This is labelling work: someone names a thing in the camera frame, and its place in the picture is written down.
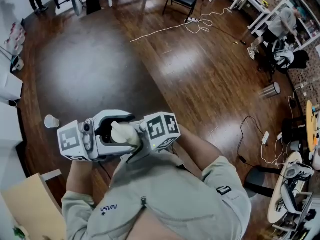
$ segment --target yellow table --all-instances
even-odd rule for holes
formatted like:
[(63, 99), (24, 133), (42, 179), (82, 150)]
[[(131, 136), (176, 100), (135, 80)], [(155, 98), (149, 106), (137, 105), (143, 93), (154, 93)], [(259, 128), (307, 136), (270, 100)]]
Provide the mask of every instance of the yellow table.
[(312, 103), (310, 100), (306, 103), (305, 123), (306, 137), (310, 152), (315, 150), (315, 138), (317, 137), (317, 118), (312, 111)]
[[(300, 163), (302, 163), (302, 157), (299, 152), (294, 152), (288, 157), (288, 159), (285, 162), (285, 165), (283, 166), (283, 168), (281, 170), (281, 175), (285, 175), (288, 164), (293, 161), (299, 161)], [(281, 175), (279, 175), (279, 178), (276, 182), (276, 185), (275, 185), (275, 188), (274, 188), (271, 200), (270, 200), (269, 209), (268, 209), (268, 221), (272, 224), (281, 220), (283, 218), (283, 216), (285, 216), (288, 212), (286, 209), (282, 209), (282, 211), (280, 211), (280, 212), (276, 211), (277, 203), (282, 198), (281, 197), (281, 186), (285, 180), (285, 178), (282, 177)], [(298, 181), (298, 183), (295, 187), (295, 190), (301, 192), (304, 185), (305, 185), (305, 183), (303, 181)]]
[(1, 194), (12, 216), (31, 240), (44, 240), (44, 236), (50, 240), (67, 239), (61, 208), (40, 174)]

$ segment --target wooden floor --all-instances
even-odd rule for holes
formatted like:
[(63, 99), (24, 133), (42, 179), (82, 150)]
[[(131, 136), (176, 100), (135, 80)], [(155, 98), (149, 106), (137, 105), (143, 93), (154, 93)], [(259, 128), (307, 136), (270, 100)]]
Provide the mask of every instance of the wooden floor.
[[(268, 146), (263, 148), (263, 156), (268, 161), (274, 160), (275, 142), (281, 131), (282, 120), (292, 116), (288, 106), (288, 96), (292, 95), (292, 89), (287, 78), (276, 73), (274, 79), (281, 87), (281, 94), (271, 99), (259, 98), (258, 93), (269, 84), (267, 76), (257, 71), (258, 63), (250, 59), (247, 47), (239, 42), (243, 38), (249, 44), (254, 39), (247, 29), (251, 22), (246, 21), (238, 11), (226, 11), (224, 15), (209, 17), (214, 26), (210, 32), (192, 34), (182, 26), (130, 42), (142, 35), (182, 24), (186, 16), (181, 12), (186, 13), (187, 10), (176, 4), (168, 5), (162, 16), (166, 0), (112, 1), (113, 7), (109, 8), (108, 1), (101, 0), (101, 5), (106, 8), (101, 16), (113, 14), (114, 17), (109, 17), (109, 20), (117, 21), (128, 47), (142, 61), (143, 69), (152, 76), (180, 124), (216, 145), (237, 168), (241, 180), (244, 180), (250, 167), (237, 158), (237, 147), (242, 136), (240, 124), (250, 115), (256, 118), (263, 132), (270, 133)], [(204, 0), (203, 5), (202, 0), (198, 0), (193, 16), (198, 18), (201, 10), (203, 14), (212, 11), (221, 13), (230, 5), (229, 0), (216, 0), (213, 3)], [(55, 50), (52, 50), (53, 55), (47, 50), (49, 43), (64, 36), (65, 29), (78, 21), (81, 19), (72, 11), (54, 17), (53, 6), (46, 14), (38, 17), (33, 15), (26, 20), (28, 37), (23, 52), (25, 68), (17, 76), (24, 82), (23, 96), (18, 105), (28, 140), (23, 162), (31, 174), (59, 169), (57, 156), (60, 154), (57, 153), (57, 147), (52, 147), (52, 139), (48, 138), (53, 135), (48, 134), (43, 124), (44, 116), (49, 112), (47, 106), (52, 106), (50, 102), (53, 101), (50, 96), (44, 95), (40, 83), (46, 77), (46, 70), (55, 70), (52, 65), (45, 67), (43, 64), (44, 60), (47, 64), (53, 62), (51, 59), (55, 56)], [(189, 25), (189, 28), (196, 31), (197, 25)], [(108, 28), (104, 30), (100, 27), (99, 31), (108, 31)], [(90, 37), (89, 32), (83, 36), (84, 39)], [(65, 49), (58, 46), (55, 48), (62, 51)], [(103, 56), (94, 56), (92, 59), (108, 63)], [(76, 54), (65, 56), (64, 62), (68, 65), (73, 60), (77, 60)], [(78, 65), (80, 68), (85, 66), (81, 63)], [(74, 88), (82, 88), (82, 84), (79, 82), (78, 87), (75, 85)], [(144, 91), (146, 95), (149, 92), (148, 88)], [(252, 165), (264, 165), (260, 153), (262, 135), (254, 122), (248, 120), (243, 126), (243, 132), (240, 154)], [(281, 149), (278, 143), (277, 154), (280, 154)], [(48, 182), (58, 202), (66, 191), (65, 178), (59, 177)], [(100, 168), (94, 170), (92, 179), (95, 186), (98, 186), (94, 193), (98, 202), (107, 191), (110, 179)], [(275, 183), (276, 177), (271, 176), (266, 179), (265, 186), (274, 187)], [(259, 231), (269, 225), (267, 211), (270, 199), (256, 195), (251, 201), (252, 215), (245, 239), (256, 239)]]

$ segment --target beige shirt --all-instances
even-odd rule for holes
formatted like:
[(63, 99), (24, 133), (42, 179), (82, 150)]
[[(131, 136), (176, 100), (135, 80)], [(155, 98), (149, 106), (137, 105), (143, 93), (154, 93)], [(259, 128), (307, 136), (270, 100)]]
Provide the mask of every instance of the beige shirt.
[(289, 30), (283, 25), (282, 20), (285, 20), (291, 30), (294, 30), (294, 26), (297, 24), (297, 19), (294, 11), (290, 8), (284, 8), (280, 14), (275, 17), (271, 25), (268, 27), (269, 30), (279, 39), (282, 39), (289, 33)]
[[(240, 240), (251, 203), (235, 167), (220, 156), (201, 181), (181, 165), (167, 151), (124, 159), (97, 207), (91, 196), (68, 191), (62, 199), (68, 240)], [(220, 188), (230, 190), (222, 195)]]

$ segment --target trash can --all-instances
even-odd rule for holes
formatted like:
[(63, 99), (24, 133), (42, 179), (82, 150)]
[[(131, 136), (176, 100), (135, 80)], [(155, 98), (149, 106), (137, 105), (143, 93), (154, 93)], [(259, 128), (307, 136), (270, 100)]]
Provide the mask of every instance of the trash can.
[(273, 96), (280, 94), (280, 92), (281, 90), (280, 90), (279, 84), (277, 82), (274, 82), (269, 86), (267, 86), (266, 88), (264, 88), (261, 94), (264, 98), (271, 98)]

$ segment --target round wooden table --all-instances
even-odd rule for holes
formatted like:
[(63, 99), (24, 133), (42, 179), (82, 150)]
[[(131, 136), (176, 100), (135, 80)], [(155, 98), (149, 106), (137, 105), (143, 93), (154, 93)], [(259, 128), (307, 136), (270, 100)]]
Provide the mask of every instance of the round wooden table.
[[(294, 152), (288, 157), (288, 159), (285, 162), (285, 165), (283, 166), (283, 168), (281, 170), (281, 174), (279, 175), (279, 178), (276, 182), (276, 185), (273, 190), (272, 197), (271, 197), (271, 201), (269, 204), (269, 209), (268, 209), (268, 221), (272, 224), (281, 220), (281, 218), (283, 218), (283, 216), (285, 216), (286, 213), (288, 212), (286, 209), (282, 209), (282, 211), (276, 211), (276, 208), (277, 208), (278, 201), (282, 198), (281, 197), (281, 186), (285, 180), (285, 178), (282, 177), (282, 175), (285, 175), (288, 164), (293, 161), (299, 161), (300, 163), (302, 163), (302, 157), (299, 152)], [(298, 183), (295, 187), (295, 190), (301, 192), (304, 185), (305, 185), (305, 183), (303, 181), (298, 181)]]
[(315, 138), (317, 137), (317, 118), (312, 111), (312, 103), (310, 100), (306, 103), (305, 111), (305, 125), (306, 125), (306, 137), (310, 152), (315, 150)]

